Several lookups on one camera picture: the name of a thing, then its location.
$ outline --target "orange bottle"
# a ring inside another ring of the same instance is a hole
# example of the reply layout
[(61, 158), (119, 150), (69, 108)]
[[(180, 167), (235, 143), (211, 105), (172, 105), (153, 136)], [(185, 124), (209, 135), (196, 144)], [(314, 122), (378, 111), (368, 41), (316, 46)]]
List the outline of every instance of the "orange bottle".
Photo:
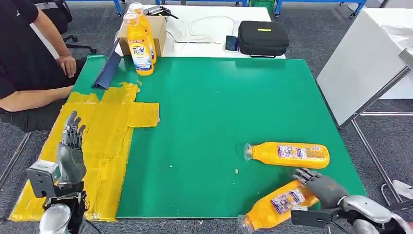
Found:
[(304, 143), (266, 142), (244, 147), (246, 160), (256, 159), (265, 164), (321, 169), (330, 162), (328, 150), (323, 145)]
[(250, 212), (238, 216), (244, 234), (258, 229), (268, 229), (291, 218), (291, 209), (296, 206), (310, 207), (319, 200), (296, 180), (289, 182), (258, 200)]
[(127, 24), (126, 39), (136, 72), (140, 76), (149, 76), (153, 73), (153, 63), (149, 50), (148, 37), (145, 30), (139, 25), (139, 16), (134, 13), (124, 15)]
[(133, 2), (129, 5), (128, 10), (130, 12), (135, 12), (138, 14), (139, 26), (141, 26), (145, 30), (145, 33), (148, 37), (149, 50), (150, 50), (150, 55), (152, 59), (152, 64), (155, 64), (156, 63), (155, 42), (153, 40), (152, 30), (150, 29), (149, 21), (144, 14), (144, 7), (140, 2)]

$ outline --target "black pants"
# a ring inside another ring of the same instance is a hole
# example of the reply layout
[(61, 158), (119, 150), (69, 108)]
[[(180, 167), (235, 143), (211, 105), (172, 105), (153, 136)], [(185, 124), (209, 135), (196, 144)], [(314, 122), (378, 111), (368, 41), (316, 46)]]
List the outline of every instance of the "black pants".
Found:
[[(86, 59), (76, 59), (76, 74), (73, 78), (67, 78), (62, 87), (75, 84), (77, 77), (80, 74)], [(17, 112), (0, 113), (0, 120), (4, 123), (10, 123), (19, 127), (25, 133), (34, 130), (51, 130), (57, 116), (60, 113), (62, 105), (66, 103), (66, 99), (54, 101), (46, 106)]]

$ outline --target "robotic hand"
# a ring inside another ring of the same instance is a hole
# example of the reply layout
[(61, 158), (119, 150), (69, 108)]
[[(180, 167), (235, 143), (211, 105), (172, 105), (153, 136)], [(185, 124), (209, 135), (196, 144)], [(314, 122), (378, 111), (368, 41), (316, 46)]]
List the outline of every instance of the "robotic hand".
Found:
[(85, 125), (78, 128), (80, 118), (76, 115), (74, 111), (66, 120), (56, 163), (38, 160), (26, 169), (35, 196), (46, 197), (40, 234), (79, 234), (85, 223), (86, 192), (82, 179), (86, 167), (81, 147)]
[(57, 146), (56, 162), (59, 164), (61, 178), (59, 183), (79, 183), (86, 174), (83, 162), (82, 135), (85, 125), (78, 128), (80, 117), (73, 111), (66, 120), (62, 141)]
[(398, 215), (373, 200), (348, 192), (333, 179), (306, 168), (296, 170), (298, 180), (321, 202), (321, 210), (308, 211), (294, 207), (293, 224), (324, 228), (334, 220), (345, 218), (356, 234), (413, 234), (409, 225)]

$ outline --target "robot finger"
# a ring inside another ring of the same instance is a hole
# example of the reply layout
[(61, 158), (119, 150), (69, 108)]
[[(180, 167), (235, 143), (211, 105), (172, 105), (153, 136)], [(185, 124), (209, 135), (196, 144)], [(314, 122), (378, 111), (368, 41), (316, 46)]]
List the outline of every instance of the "robot finger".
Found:
[(80, 117), (77, 117), (70, 126), (70, 137), (68, 145), (70, 147), (75, 147), (77, 145), (77, 127), (80, 123)]
[(313, 172), (308, 170), (307, 168), (302, 167), (301, 170), (305, 171), (307, 174), (309, 174), (312, 177), (316, 177), (316, 178), (320, 178), (322, 175), (317, 173), (317, 172)]
[(72, 130), (72, 125), (74, 122), (74, 119), (76, 118), (77, 112), (73, 111), (69, 117), (66, 119), (64, 128), (63, 128), (63, 133), (62, 133), (62, 143), (63, 144), (70, 144), (71, 143), (71, 130)]
[(77, 137), (77, 142), (76, 142), (76, 148), (80, 149), (82, 147), (82, 136), (83, 136), (83, 130), (85, 130), (86, 126), (82, 125), (79, 128), (79, 131), (76, 134)]
[(300, 182), (303, 186), (305, 186), (307, 180), (305, 180), (304, 178), (298, 176), (298, 175), (293, 175), (293, 179), (298, 180), (298, 182)]
[(305, 179), (306, 182), (312, 180), (312, 176), (308, 174), (305, 170), (302, 168), (296, 169), (296, 175), (300, 176), (301, 178)]

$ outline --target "person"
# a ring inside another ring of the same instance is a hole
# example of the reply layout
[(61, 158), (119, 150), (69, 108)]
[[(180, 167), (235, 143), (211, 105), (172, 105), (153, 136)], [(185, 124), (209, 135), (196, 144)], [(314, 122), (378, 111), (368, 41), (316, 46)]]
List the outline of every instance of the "person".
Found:
[[(57, 51), (55, 59), (30, 27)], [(50, 19), (28, 0), (0, 0), (0, 120), (24, 132), (50, 130), (83, 64)]]

